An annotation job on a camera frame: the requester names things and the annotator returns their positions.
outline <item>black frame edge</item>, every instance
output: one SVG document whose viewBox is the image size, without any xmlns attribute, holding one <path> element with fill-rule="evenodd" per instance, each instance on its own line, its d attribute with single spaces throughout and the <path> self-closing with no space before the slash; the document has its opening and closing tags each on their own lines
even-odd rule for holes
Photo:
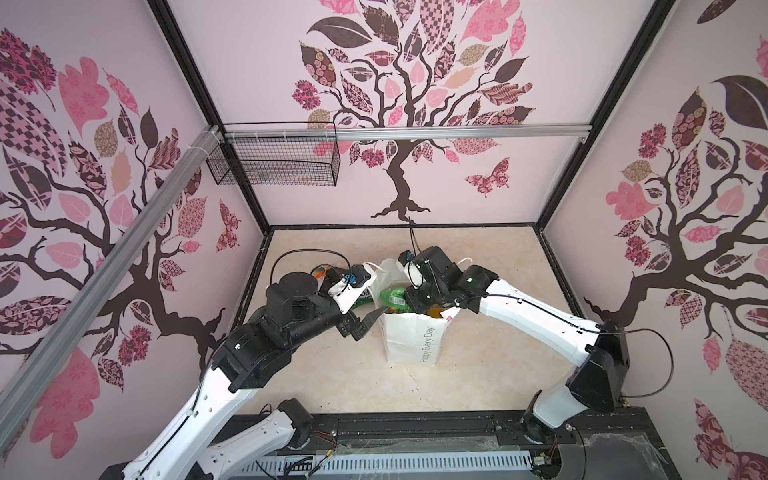
<svg viewBox="0 0 768 480">
<path fill-rule="evenodd" d="M 643 26 L 637 33 L 637 36 L 635 36 L 632 46 L 630 46 L 629 51 L 624 56 L 621 66 L 616 72 L 611 85 L 605 92 L 600 105 L 598 105 L 598 109 L 592 117 L 590 122 L 592 129 L 587 136 L 587 140 L 576 147 L 576 150 L 571 155 L 571 159 L 568 161 L 568 165 L 558 179 L 557 185 L 555 185 L 552 193 L 547 199 L 547 203 L 544 205 L 544 209 L 541 211 L 541 215 L 536 222 L 538 228 L 543 230 L 549 224 L 558 205 L 563 200 L 565 194 L 568 192 L 568 188 L 576 178 L 576 174 L 581 168 L 581 165 L 584 163 L 584 160 L 594 146 L 594 142 L 597 140 L 598 135 L 600 135 L 600 132 L 603 130 L 603 127 L 611 116 L 616 104 L 619 102 L 621 95 L 629 85 L 629 82 L 634 76 L 634 72 L 637 70 L 637 67 L 640 66 L 640 62 L 653 44 L 662 25 L 664 25 L 675 2 L 676 0 L 656 0 L 653 6 L 651 6 L 645 21 L 643 22 Z"/>
<path fill-rule="evenodd" d="M 179 24 L 176 22 L 176 17 L 170 8 L 170 5 L 168 5 L 167 0 L 147 0 L 147 4 L 154 15 L 157 25 L 163 32 L 163 36 L 165 37 L 170 50 L 176 58 L 181 73 L 184 74 L 184 78 L 187 80 L 190 90 L 192 90 L 192 95 L 195 97 L 197 105 L 200 107 L 200 111 L 205 117 L 205 121 L 208 122 L 208 124 L 219 127 L 220 133 L 224 136 L 227 129 L 221 121 L 214 100 L 210 96 L 210 92 L 203 81 L 202 75 L 200 75 L 200 70 L 197 68 L 197 64 L 195 64 L 195 61 L 192 58 L 192 52 L 187 45 L 187 41 L 184 40 L 184 36 L 181 34 Z M 224 141 L 223 147 L 228 145 L 229 144 Z M 227 148 L 224 150 L 224 153 L 227 157 L 227 161 L 230 163 L 230 168 L 232 169 L 233 174 L 236 177 L 239 176 L 239 178 L 246 178 L 243 167 L 240 165 L 240 160 L 237 158 L 237 153 L 234 149 Z M 243 197 L 253 214 L 253 218 L 256 219 L 256 223 L 261 229 L 261 233 L 266 236 L 270 231 L 270 223 L 266 219 L 266 215 L 259 204 L 256 193 L 247 182 L 238 182 L 238 185 L 240 186 L 240 191 L 243 193 Z"/>
<path fill-rule="evenodd" d="M 571 284 L 568 283 L 568 279 L 565 278 L 563 269 L 560 268 L 558 258 L 554 255 L 554 251 L 552 250 L 552 247 L 550 247 L 549 240 L 547 240 L 544 231 L 538 227 L 534 227 L 533 231 L 536 232 L 536 237 L 538 237 L 538 242 L 541 244 L 541 249 L 547 257 L 549 266 L 552 268 L 554 278 L 557 279 L 558 285 L 560 285 L 560 290 L 563 291 L 565 301 L 568 302 L 568 306 L 571 308 L 571 313 L 580 316 L 581 318 L 587 318 L 584 316 L 584 311 L 581 309 L 581 304 L 578 302 L 576 294 L 571 288 Z"/>
</svg>

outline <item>butterfly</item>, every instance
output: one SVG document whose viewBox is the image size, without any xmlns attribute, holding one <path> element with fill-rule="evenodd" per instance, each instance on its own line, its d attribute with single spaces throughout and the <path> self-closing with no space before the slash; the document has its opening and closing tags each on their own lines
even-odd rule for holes
<svg viewBox="0 0 768 480">
<path fill-rule="evenodd" d="M 494 185 L 496 187 L 509 188 L 509 185 L 507 185 L 507 182 L 509 182 L 509 175 L 504 173 L 507 170 L 509 170 L 509 157 L 498 162 L 498 165 L 494 167 L 489 177 L 486 177 L 485 175 L 470 175 L 464 180 L 468 181 L 470 185 L 477 187 L 478 192 L 484 194 L 487 198 L 488 192 L 493 190 Z"/>
<path fill-rule="evenodd" d="M 241 221 L 237 219 L 235 214 L 230 213 L 229 207 L 224 205 L 224 202 L 221 200 L 219 200 L 219 210 L 221 211 L 221 220 L 224 220 L 224 232 L 219 236 L 219 241 L 216 242 L 217 252 L 225 248 L 234 248 L 238 245 L 235 230 L 237 230 Z"/>
</svg>

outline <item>pink wall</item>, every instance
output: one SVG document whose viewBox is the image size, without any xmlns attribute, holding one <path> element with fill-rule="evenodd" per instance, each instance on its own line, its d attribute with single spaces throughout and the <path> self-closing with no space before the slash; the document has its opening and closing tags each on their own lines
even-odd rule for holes
<svg viewBox="0 0 768 480">
<path fill-rule="evenodd" d="M 517 108 L 509 117 L 527 124 L 589 122 L 651 4 L 646 0 L 556 5 L 529 0 L 414 0 L 400 2 L 402 9 L 396 12 L 395 2 L 360 0 L 173 3 L 225 121 L 303 121 L 309 117 L 333 119 L 342 125 L 349 118 L 349 127 L 418 126 L 416 113 L 422 107 L 425 126 L 445 124 L 461 115 L 460 124 L 471 124 L 475 115 L 508 108 Z M 440 15 L 451 8 L 452 15 Z M 409 9 L 411 14 L 402 13 Z M 421 20 L 433 17 L 439 19 L 437 28 Z M 313 28 L 321 20 L 327 23 Z M 334 28 L 336 24 L 356 25 L 362 33 L 339 35 L 349 30 Z M 398 45 L 411 51 L 414 41 L 409 42 L 409 37 L 414 32 L 425 46 L 424 62 L 405 56 L 384 59 L 387 55 L 394 58 Z M 452 53 L 446 45 L 452 45 Z M 486 72 L 485 60 L 496 48 L 502 56 L 482 77 L 488 83 L 479 87 Z M 367 56 L 373 52 L 379 52 L 376 65 Z M 440 62 L 449 57 L 451 61 Z M 521 67 L 508 78 L 503 73 L 514 61 Z M 442 78 L 436 75 L 430 80 L 429 72 L 441 63 L 451 66 L 443 68 Z M 324 68 L 332 71 L 321 81 L 324 74 L 317 75 L 315 68 L 321 73 Z M 354 73 L 351 68 L 363 70 Z M 378 75 L 366 78 L 365 70 L 372 74 L 374 68 Z M 435 97 L 418 99 L 428 84 Z M 498 85 L 505 85 L 504 94 L 482 93 Z M 412 93 L 411 101 L 406 91 Z M 362 100 L 356 102 L 353 97 Z M 371 101 L 370 107 L 365 98 Z M 479 110 L 471 114 L 475 101 Z M 400 108 L 405 108 L 405 114 L 399 121 L 393 120 L 392 114 Z M 381 224 L 405 218 L 419 223 L 535 221 L 575 139 L 496 142 L 498 145 L 466 154 L 462 150 L 467 149 L 438 140 L 439 149 L 429 147 L 432 161 L 417 158 L 418 163 L 407 155 L 417 145 L 404 142 L 399 145 L 401 157 L 368 164 L 353 163 L 347 144 L 342 146 L 345 153 L 336 187 L 263 185 L 255 190 L 274 224 Z M 374 153 L 384 154 L 387 143 L 363 145 L 360 150 L 372 148 Z M 496 182 L 491 173 L 505 158 L 509 159 L 508 178 Z M 474 176 L 486 178 L 473 183 L 485 182 L 486 187 L 494 188 L 487 197 L 467 181 Z M 389 213 L 372 218 L 388 208 Z"/>
<path fill-rule="evenodd" d="M 592 318 L 672 345 L 632 402 L 681 476 L 766 478 L 768 5 L 709 4 L 681 2 L 547 234 Z M 652 392 L 664 345 L 627 339 L 624 391 Z"/>
<path fill-rule="evenodd" d="M 143 2 L 16 2 L 0 28 L 5 386 L 205 123 Z M 0 476 L 97 478 L 134 458 L 194 390 L 259 243 L 238 189 L 204 166 L 3 452 Z"/>
</svg>

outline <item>patterned leaf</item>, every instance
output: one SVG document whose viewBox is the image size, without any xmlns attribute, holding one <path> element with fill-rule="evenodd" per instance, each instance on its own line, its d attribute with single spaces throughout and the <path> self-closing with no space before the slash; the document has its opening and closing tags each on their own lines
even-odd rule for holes
<svg viewBox="0 0 768 480">
<path fill-rule="evenodd" d="M 690 151 L 688 157 L 680 165 L 680 169 L 675 177 L 674 186 L 677 192 L 677 199 L 680 201 L 680 208 L 688 205 L 699 190 L 700 170 L 696 152 L 696 148 Z"/>
<path fill-rule="evenodd" d="M 645 267 L 646 270 L 656 270 L 656 271 L 662 271 L 670 264 L 670 259 L 672 258 L 671 253 L 668 251 L 664 251 L 662 253 L 659 253 L 654 258 L 650 259 L 650 262 Z"/>
<path fill-rule="evenodd" d="M 422 106 L 419 111 L 413 117 L 416 127 L 421 127 L 424 124 L 424 120 L 427 118 L 427 106 Z"/>
<path fill-rule="evenodd" d="M 720 195 L 715 206 L 724 214 L 737 215 L 744 206 L 744 189 L 741 184 Z"/>
<path fill-rule="evenodd" d="M 751 254 L 744 257 L 742 255 L 728 253 L 715 260 L 713 271 L 716 275 L 720 275 L 721 273 L 731 273 L 742 266 L 751 256 Z"/>
<path fill-rule="evenodd" d="M 705 141 L 707 144 L 707 165 L 715 170 L 726 170 L 732 165 L 730 155 L 724 148 Z"/>
<path fill-rule="evenodd" d="M 149 304 L 143 300 L 136 300 L 131 303 L 131 312 L 136 317 L 136 320 L 147 325 L 152 325 L 152 315 L 149 308 Z"/>
<path fill-rule="evenodd" d="M 123 367 L 120 363 L 101 357 L 98 360 L 98 375 L 106 383 L 119 386 L 120 390 L 123 390 Z"/>
<path fill-rule="evenodd" d="M 27 218 L 24 214 L 0 219 L 0 248 L 15 247 L 27 234 Z"/>
<path fill-rule="evenodd" d="M 386 159 L 389 161 L 397 153 L 397 143 L 395 141 L 388 141 L 386 144 Z"/>
<path fill-rule="evenodd" d="M 369 7 L 362 4 L 362 15 L 366 23 L 373 30 L 373 34 L 384 43 L 397 46 L 399 30 L 395 20 L 383 8 Z"/>
<path fill-rule="evenodd" d="M 48 245 L 45 252 L 59 266 L 71 269 L 80 265 L 83 259 L 83 247 L 75 242 L 59 242 Z"/>
<path fill-rule="evenodd" d="M 112 164 L 112 170 L 110 171 L 110 178 L 115 195 L 125 191 L 131 185 L 131 164 L 128 163 L 125 149 L 115 156 L 114 164 Z"/>
<path fill-rule="evenodd" d="M 435 81 L 443 79 L 451 71 L 453 61 L 456 59 L 456 47 L 453 41 L 449 41 L 443 46 L 440 56 L 435 61 Z"/>
<path fill-rule="evenodd" d="M 179 141 L 179 132 L 175 128 L 170 130 L 170 138 L 165 137 L 157 145 L 152 156 L 148 170 L 170 170 L 176 166 L 176 161 L 181 156 L 181 149 L 176 146 Z"/>
<path fill-rule="evenodd" d="M 744 160 L 752 170 L 768 170 L 768 147 L 744 141 Z"/>
<path fill-rule="evenodd" d="M 339 50 L 338 48 L 329 48 L 328 55 L 334 57 L 336 60 L 342 63 L 349 63 L 349 57 L 346 56 L 344 50 Z"/>
<path fill-rule="evenodd" d="M 344 70 L 357 81 L 368 81 L 373 78 L 373 72 L 365 67 L 352 67 Z"/>
<path fill-rule="evenodd" d="M 109 220 L 120 227 L 130 227 L 134 222 L 134 210 L 125 195 L 119 196 L 109 207 Z"/>
<path fill-rule="evenodd" d="M 85 150 L 82 145 L 72 140 L 71 137 L 69 139 L 69 156 L 74 162 L 74 167 L 78 170 L 80 179 L 85 182 L 85 186 L 103 200 L 104 191 L 107 190 L 107 176 L 96 157 Z"/>
<path fill-rule="evenodd" d="M 169 292 L 175 292 L 176 287 L 174 287 L 174 281 L 171 278 L 170 275 L 165 273 L 163 270 L 160 270 L 157 272 L 157 279 L 160 283 L 160 286 L 163 287 L 163 289 L 168 290 Z"/>
<path fill-rule="evenodd" d="M 518 74 L 520 71 L 520 68 L 523 66 L 523 62 L 528 57 L 525 58 L 515 58 L 514 60 L 510 60 L 507 63 L 503 64 L 501 67 L 498 68 L 496 71 L 496 76 L 493 78 L 498 83 L 504 83 L 506 81 L 510 81 L 513 79 L 515 75 Z"/>
<path fill-rule="evenodd" d="M 768 355 L 746 342 L 732 339 L 725 355 L 730 374 L 739 387 L 758 405 L 768 410 Z"/>
<path fill-rule="evenodd" d="M 160 264 L 160 267 L 170 276 L 179 276 L 185 271 L 182 270 L 178 263 L 171 259 L 163 260 L 163 262 Z"/>
<path fill-rule="evenodd" d="M 480 60 L 480 57 L 482 57 L 486 50 L 488 50 L 488 45 L 483 45 L 482 43 L 469 45 L 458 58 L 458 62 L 465 67 L 474 65 Z"/>
<path fill-rule="evenodd" d="M 723 14 L 736 0 L 714 0 L 701 14 L 696 23 L 706 23 Z"/>
<path fill-rule="evenodd" d="M 69 300 L 57 296 L 37 296 L 0 309 L 0 333 L 28 335 L 56 323 L 69 306 Z"/>
<path fill-rule="evenodd" d="M 98 341 L 96 348 L 94 348 L 94 352 L 91 354 L 91 358 L 94 358 L 96 355 L 109 352 L 109 349 L 112 348 L 112 345 L 114 345 L 114 336 L 112 336 L 112 332 L 109 332 L 107 335 L 101 337 L 101 340 Z"/>
<path fill-rule="evenodd" d="M 94 145 L 99 157 L 111 157 L 118 151 L 118 133 L 114 130 L 112 120 L 96 127 Z"/>
<path fill-rule="evenodd" d="M 529 92 L 533 88 L 532 83 L 527 83 L 522 87 L 517 84 L 501 84 L 495 87 L 490 87 L 485 90 L 480 90 L 487 99 L 494 105 L 501 104 L 514 104 L 520 98 L 520 95 Z"/>
<path fill-rule="evenodd" d="M 419 24 L 413 26 L 413 31 L 408 35 L 406 39 L 406 45 L 402 48 L 402 58 L 405 62 L 409 62 L 419 56 L 422 51 L 422 37 L 419 35 Z"/>
<path fill-rule="evenodd" d="M 515 24 L 512 26 L 512 35 L 509 37 L 509 51 L 512 53 L 513 57 L 520 51 L 523 42 L 525 42 L 525 31 L 525 22 L 523 21 L 523 16 L 520 15 L 518 19 L 515 20 Z"/>
<path fill-rule="evenodd" d="M 635 230 L 640 228 L 640 225 L 642 225 L 643 222 L 639 220 L 632 220 L 631 222 L 624 225 L 621 230 L 619 230 L 619 233 L 616 233 L 616 237 L 629 237 L 631 234 L 634 233 Z"/>
<path fill-rule="evenodd" d="M 0 298 L 12 292 L 22 279 L 22 269 L 17 262 L 0 265 Z"/>
<path fill-rule="evenodd" d="M 48 208 L 51 203 L 51 182 L 48 181 L 45 174 L 8 155 L 5 147 L 2 149 L 2 153 L 5 155 L 5 163 L 8 165 L 8 171 L 11 173 L 11 178 L 18 188 L 18 192 L 40 210 Z"/>
<path fill-rule="evenodd" d="M 371 98 L 366 92 L 362 91 L 357 85 L 349 83 L 344 78 L 341 79 L 341 83 L 344 87 L 344 95 L 346 95 L 353 107 L 368 114 L 373 112 Z"/>
<path fill-rule="evenodd" d="M 487 114 L 482 114 L 479 117 L 475 119 L 475 121 L 472 122 L 473 125 L 485 125 L 488 123 L 488 120 L 491 119 L 496 114 L 494 111 L 489 111 Z"/>
<path fill-rule="evenodd" d="M 768 327 L 768 308 L 754 308 L 744 315 L 744 318 L 757 325 Z"/>
<path fill-rule="evenodd" d="M 360 158 L 360 144 L 355 143 L 349 148 L 349 164 L 354 164 L 358 158 Z"/>
<path fill-rule="evenodd" d="M 200 231 L 205 218 L 205 200 L 203 198 L 191 198 L 179 213 L 179 235 L 192 238 Z"/>
<path fill-rule="evenodd" d="M 386 50 L 372 51 L 366 54 L 366 57 L 370 58 L 379 67 L 386 67 L 395 61 L 395 54 Z"/>
<path fill-rule="evenodd" d="M 712 336 L 709 340 L 704 342 L 704 347 L 701 349 L 704 355 L 704 361 L 707 362 L 707 366 L 710 367 L 710 373 L 714 373 L 717 367 L 720 366 L 720 359 L 723 357 L 723 353 L 720 351 L 720 344 L 717 342 L 717 337 Z"/>
<path fill-rule="evenodd" d="M 699 318 L 703 308 L 704 305 L 701 302 L 701 297 L 698 295 L 683 303 L 683 306 L 680 308 L 680 328 L 684 328 L 688 323 Z"/>
<path fill-rule="evenodd" d="M 341 48 L 355 48 L 371 42 L 371 36 L 363 27 L 344 17 L 324 18 L 312 25 L 307 33 L 311 31 L 319 31 Z"/>
<path fill-rule="evenodd" d="M 452 141 L 457 152 L 464 155 L 476 155 L 499 144 L 493 138 L 457 138 Z"/>
<path fill-rule="evenodd" d="M 496 47 L 488 52 L 485 56 L 485 71 L 491 71 L 496 66 L 498 61 L 502 59 L 505 48 L 507 48 L 506 42 L 501 47 Z"/>
<path fill-rule="evenodd" d="M 650 164 L 647 160 L 637 160 L 629 164 L 627 168 L 624 168 L 621 173 L 624 174 L 630 182 L 639 182 L 645 180 L 646 177 L 650 175 L 651 171 Z"/>
<path fill-rule="evenodd" d="M 675 290 L 667 297 L 667 302 L 664 303 L 664 307 L 680 306 L 685 303 L 691 295 L 692 293 L 688 290 Z"/>
<path fill-rule="evenodd" d="M 402 118 L 402 107 L 397 107 L 395 110 L 392 111 L 391 114 L 389 114 L 389 120 L 386 122 L 387 127 L 393 127 L 400 123 L 400 119 Z"/>
<path fill-rule="evenodd" d="M 48 119 L 10 84 L 0 80 L 0 141 L 64 174 L 64 145 Z"/>
<path fill-rule="evenodd" d="M 687 233 L 683 234 L 683 237 L 686 237 L 688 240 L 694 243 L 704 243 L 717 237 L 722 231 L 723 229 L 720 227 L 716 227 L 714 225 L 704 225 L 702 227 L 696 227 L 688 230 Z"/>
<path fill-rule="evenodd" d="M 457 71 L 451 75 L 448 80 L 445 81 L 444 86 L 451 89 L 463 87 L 468 81 L 472 79 L 472 75 L 475 74 L 475 70 L 477 70 L 477 68 L 467 67 Z"/>
<path fill-rule="evenodd" d="M 395 13 L 397 18 L 400 19 L 400 24 L 404 25 L 411 18 L 413 9 L 416 7 L 416 0 L 394 0 Z"/>
</svg>

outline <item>pink leaf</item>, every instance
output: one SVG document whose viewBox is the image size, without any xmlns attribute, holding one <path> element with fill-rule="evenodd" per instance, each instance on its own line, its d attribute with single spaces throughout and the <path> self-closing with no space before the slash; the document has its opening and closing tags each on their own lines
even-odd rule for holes
<svg viewBox="0 0 768 480">
<path fill-rule="evenodd" d="M 395 108 L 395 110 L 392 111 L 392 113 L 389 116 L 389 120 L 386 122 L 387 127 L 394 127 L 398 123 L 400 123 L 400 119 L 402 118 L 402 106 Z"/>
<path fill-rule="evenodd" d="M 717 337 L 712 336 L 704 342 L 704 347 L 701 350 L 704 354 L 704 361 L 707 362 L 711 372 L 717 370 L 717 367 L 720 366 L 720 358 L 723 356 L 720 351 L 720 344 L 717 342 Z"/>
<path fill-rule="evenodd" d="M 444 88 L 438 88 L 437 90 L 432 90 L 427 94 L 427 105 L 429 105 L 432 108 L 437 108 L 442 104 L 442 101 L 445 100 L 445 96 L 448 94 L 448 91 Z"/>
<path fill-rule="evenodd" d="M 107 111 L 102 107 L 109 100 L 109 91 L 97 83 L 98 67 L 95 61 L 82 57 L 80 68 L 82 73 L 69 65 L 65 72 L 60 71 L 58 90 L 64 108 L 82 135 L 85 122 L 107 117 Z"/>
<path fill-rule="evenodd" d="M 131 202 L 125 195 L 121 195 L 109 207 L 109 220 L 121 227 L 130 227 L 134 221 L 134 211 Z"/>
<path fill-rule="evenodd" d="M 426 73 L 424 72 L 424 67 L 422 67 L 422 62 L 417 61 L 411 69 L 411 84 L 420 84 L 424 81 L 425 78 Z"/>
<path fill-rule="evenodd" d="M 502 7 L 502 0 L 485 0 L 475 10 L 464 30 L 462 40 L 476 37 L 482 41 L 493 40 L 493 35 L 504 33 L 509 28 L 507 18 L 520 8 L 520 0 L 508 0 Z"/>
<path fill-rule="evenodd" d="M 387 98 L 397 97 L 400 95 L 400 91 L 400 85 L 398 85 L 396 81 L 391 78 L 386 79 L 386 82 L 384 82 L 384 95 L 386 95 Z"/>
<path fill-rule="evenodd" d="M 717 199 L 716 207 L 728 215 L 737 215 L 744 206 L 744 189 L 741 184 L 727 190 Z"/>
<path fill-rule="evenodd" d="M 768 247 L 763 247 L 757 252 L 755 268 L 763 275 L 768 275 Z"/>
<path fill-rule="evenodd" d="M 45 252 L 51 260 L 64 268 L 75 268 L 83 258 L 83 247 L 75 242 L 59 242 L 49 245 Z"/>
<path fill-rule="evenodd" d="M 453 150 L 445 150 L 445 158 L 447 158 L 449 161 L 457 164 L 458 163 L 458 155 Z"/>
<path fill-rule="evenodd" d="M 525 41 L 525 31 L 526 27 L 525 22 L 523 21 L 523 15 L 520 14 L 518 19 L 515 20 L 515 25 L 512 26 L 512 35 L 509 38 L 509 51 L 511 51 L 513 57 L 523 46 L 523 42 Z"/>
<path fill-rule="evenodd" d="M 73 222 L 85 222 L 91 216 L 91 208 L 85 202 L 75 195 L 59 194 L 58 199 L 61 202 L 61 209 Z"/>
<path fill-rule="evenodd" d="M 686 237 L 688 240 L 694 243 L 704 243 L 712 240 L 714 237 L 717 237 L 722 231 L 723 229 L 720 227 L 716 227 L 714 225 L 706 225 L 688 230 L 687 233 L 683 234 L 683 237 Z"/>
<path fill-rule="evenodd" d="M 195 253 L 200 248 L 200 244 L 194 240 L 190 240 L 181 246 L 181 249 L 186 253 Z"/>
</svg>

